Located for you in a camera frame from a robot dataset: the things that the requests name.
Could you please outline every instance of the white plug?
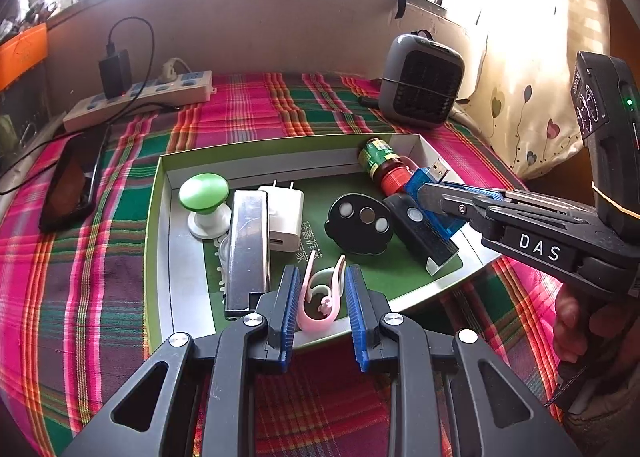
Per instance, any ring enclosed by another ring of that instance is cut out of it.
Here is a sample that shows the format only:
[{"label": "white plug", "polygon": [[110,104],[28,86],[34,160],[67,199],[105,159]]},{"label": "white plug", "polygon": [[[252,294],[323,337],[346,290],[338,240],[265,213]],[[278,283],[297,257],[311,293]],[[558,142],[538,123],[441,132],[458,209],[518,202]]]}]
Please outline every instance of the white plug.
[{"label": "white plug", "polygon": [[269,248],[274,251],[295,253],[300,247],[300,230],[302,228],[302,207],[305,195],[293,188],[276,186],[260,186],[258,190],[268,193],[269,208]]},{"label": "white plug", "polygon": [[162,71],[158,76],[158,81],[161,83],[171,83],[178,79],[178,73],[175,71],[175,63],[182,65],[187,72],[191,72],[189,66],[180,58],[170,58],[162,64]]}]

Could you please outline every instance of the green label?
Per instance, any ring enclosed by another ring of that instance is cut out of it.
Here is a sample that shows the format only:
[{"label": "green label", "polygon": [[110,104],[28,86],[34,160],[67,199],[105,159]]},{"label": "green label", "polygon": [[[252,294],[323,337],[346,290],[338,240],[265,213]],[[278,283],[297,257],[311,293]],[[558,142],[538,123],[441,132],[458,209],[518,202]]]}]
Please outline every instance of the green label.
[{"label": "green label", "polygon": [[358,155],[358,161],[367,172],[369,177],[373,178],[376,170],[385,161],[398,159],[400,156],[396,154],[391,147],[379,139],[369,140]]}]

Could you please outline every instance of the red bottle cap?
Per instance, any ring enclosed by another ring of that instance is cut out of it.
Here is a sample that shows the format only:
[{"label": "red bottle cap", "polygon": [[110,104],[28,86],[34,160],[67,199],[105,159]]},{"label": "red bottle cap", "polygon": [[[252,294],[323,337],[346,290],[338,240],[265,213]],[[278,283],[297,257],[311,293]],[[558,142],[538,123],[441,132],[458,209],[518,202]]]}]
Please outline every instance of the red bottle cap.
[{"label": "red bottle cap", "polygon": [[387,197],[394,193],[402,192],[404,185],[411,179],[411,172],[406,166],[399,166],[386,174],[380,181],[380,188],[382,193]]}]

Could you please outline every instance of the orange container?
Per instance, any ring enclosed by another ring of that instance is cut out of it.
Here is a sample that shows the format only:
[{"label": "orange container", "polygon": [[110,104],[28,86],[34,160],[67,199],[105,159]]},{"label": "orange container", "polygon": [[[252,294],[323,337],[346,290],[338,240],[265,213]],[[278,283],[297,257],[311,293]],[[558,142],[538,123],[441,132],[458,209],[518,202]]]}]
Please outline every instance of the orange container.
[{"label": "orange container", "polygon": [[0,91],[47,57],[47,25],[39,24],[0,46]]}]

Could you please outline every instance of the gray fan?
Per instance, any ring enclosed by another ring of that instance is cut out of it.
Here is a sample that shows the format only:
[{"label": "gray fan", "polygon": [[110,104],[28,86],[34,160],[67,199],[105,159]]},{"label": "gray fan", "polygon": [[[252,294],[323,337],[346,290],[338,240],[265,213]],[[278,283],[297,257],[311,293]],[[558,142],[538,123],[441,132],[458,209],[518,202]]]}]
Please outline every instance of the gray fan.
[{"label": "gray fan", "polygon": [[465,63],[455,50],[430,37],[402,34],[386,57],[377,107],[390,120],[440,126],[453,107],[464,73]]}]

